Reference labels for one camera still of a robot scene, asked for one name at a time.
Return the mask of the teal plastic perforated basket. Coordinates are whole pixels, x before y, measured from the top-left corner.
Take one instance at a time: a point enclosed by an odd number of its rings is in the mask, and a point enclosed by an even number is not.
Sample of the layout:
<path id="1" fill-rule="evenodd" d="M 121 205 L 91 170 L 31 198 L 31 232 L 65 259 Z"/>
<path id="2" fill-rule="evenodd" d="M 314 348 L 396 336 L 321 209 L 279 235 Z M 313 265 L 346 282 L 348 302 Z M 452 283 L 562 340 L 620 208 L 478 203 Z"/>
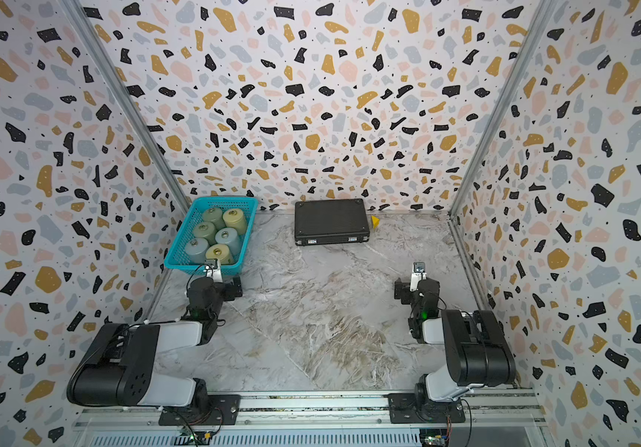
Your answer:
<path id="1" fill-rule="evenodd" d="M 223 212 L 232 209 L 239 209 L 246 219 L 247 230 L 240 238 L 241 248 L 238 256 L 234 256 L 235 262 L 230 266 L 222 266 L 221 270 L 225 276 L 239 275 L 243 270 L 245 257 L 253 233 L 253 224 L 259 202 L 254 197 L 199 197 L 196 199 L 188 212 L 177 233 L 164 264 L 167 269 L 180 270 L 187 274 L 195 272 L 197 266 L 193 264 L 186 254 L 184 248 L 192 239 L 193 227 L 202 223 L 202 214 L 211 208 L 219 208 Z"/>

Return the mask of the olive green tea canister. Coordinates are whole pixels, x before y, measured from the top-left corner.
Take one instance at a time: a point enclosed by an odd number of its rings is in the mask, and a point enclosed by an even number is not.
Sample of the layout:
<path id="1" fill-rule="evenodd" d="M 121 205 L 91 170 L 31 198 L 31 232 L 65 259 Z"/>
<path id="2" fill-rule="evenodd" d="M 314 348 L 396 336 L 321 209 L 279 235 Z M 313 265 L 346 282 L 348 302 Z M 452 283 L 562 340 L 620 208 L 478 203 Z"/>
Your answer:
<path id="1" fill-rule="evenodd" d="M 198 223 L 192 229 L 192 234 L 195 238 L 203 238 L 210 246 L 216 243 L 216 233 L 216 226 L 209 222 Z"/>

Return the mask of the yellow-green tea canister back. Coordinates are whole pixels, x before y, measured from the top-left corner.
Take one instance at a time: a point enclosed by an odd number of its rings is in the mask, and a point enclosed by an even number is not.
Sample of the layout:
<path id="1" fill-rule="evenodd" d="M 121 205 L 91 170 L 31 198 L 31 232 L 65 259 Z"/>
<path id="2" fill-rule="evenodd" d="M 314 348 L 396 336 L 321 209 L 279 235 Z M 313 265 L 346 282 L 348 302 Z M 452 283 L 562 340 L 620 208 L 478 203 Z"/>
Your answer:
<path id="1" fill-rule="evenodd" d="M 243 237 L 248 230 L 248 222 L 244 211 L 240 208 L 232 208 L 223 213 L 223 221 L 228 228 L 234 228 L 240 237 Z"/>

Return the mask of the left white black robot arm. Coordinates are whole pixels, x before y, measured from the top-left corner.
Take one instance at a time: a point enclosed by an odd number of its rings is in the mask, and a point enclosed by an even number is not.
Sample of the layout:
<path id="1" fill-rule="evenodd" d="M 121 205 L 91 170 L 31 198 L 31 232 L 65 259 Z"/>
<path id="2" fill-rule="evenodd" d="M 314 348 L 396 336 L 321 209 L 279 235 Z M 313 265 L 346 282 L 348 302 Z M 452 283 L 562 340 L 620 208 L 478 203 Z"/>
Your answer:
<path id="1" fill-rule="evenodd" d="M 188 305 L 176 320 L 106 323 L 73 372 L 69 402 L 83 407 L 171 407 L 209 411 L 205 381 L 155 371 L 164 352 L 208 344 L 220 324 L 223 304 L 243 295 L 240 277 L 197 277 L 185 290 Z"/>

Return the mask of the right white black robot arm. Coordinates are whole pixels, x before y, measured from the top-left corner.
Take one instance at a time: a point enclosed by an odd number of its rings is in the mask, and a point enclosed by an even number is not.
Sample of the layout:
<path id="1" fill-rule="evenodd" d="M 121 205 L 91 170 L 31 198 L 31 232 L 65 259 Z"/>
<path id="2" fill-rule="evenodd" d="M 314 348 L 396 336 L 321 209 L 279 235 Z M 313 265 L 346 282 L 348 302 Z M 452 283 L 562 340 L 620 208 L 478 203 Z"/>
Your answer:
<path id="1" fill-rule="evenodd" d="M 458 402 L 475 389 L 513 383 L 515 359 L 495 314 L 442 308 L 440 291 L 439 281 L 417 274 L 407 282 L 394 282 L 394 298 L 410 308 L 411 337 L 420 344 L 440 345 L 445 354 L 445 365 L 415 385 L 416 404 Z"/>

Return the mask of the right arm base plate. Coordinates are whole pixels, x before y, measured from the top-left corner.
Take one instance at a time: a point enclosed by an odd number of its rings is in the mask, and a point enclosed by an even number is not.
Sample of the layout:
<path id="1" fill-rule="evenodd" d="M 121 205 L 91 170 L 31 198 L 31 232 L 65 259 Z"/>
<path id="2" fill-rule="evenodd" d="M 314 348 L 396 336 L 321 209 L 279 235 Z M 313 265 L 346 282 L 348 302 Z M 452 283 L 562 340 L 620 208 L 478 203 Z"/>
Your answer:
<path id="1" fill-rule="evenodd" d="M 392 424 L 461 424 L 466 422 L 463 405 L 460 402 L 432 402 L 421 400 L 413 393 L 391 393 L 387 395 L 390 421 Z"/>

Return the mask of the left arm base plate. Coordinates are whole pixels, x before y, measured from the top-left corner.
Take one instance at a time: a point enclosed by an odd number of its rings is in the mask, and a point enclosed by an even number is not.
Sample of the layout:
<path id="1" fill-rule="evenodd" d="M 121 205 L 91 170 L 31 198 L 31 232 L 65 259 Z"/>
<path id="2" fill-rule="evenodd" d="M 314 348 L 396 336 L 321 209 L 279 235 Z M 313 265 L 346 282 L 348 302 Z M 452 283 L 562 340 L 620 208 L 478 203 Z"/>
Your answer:
<path id="1" fill-rule="evenodd" d="M 184 407 L 164 407 L 158 424 L 162 427 L 234 426 L 240 402 L 238 394 L 222 394 L 195 399 Z"/>

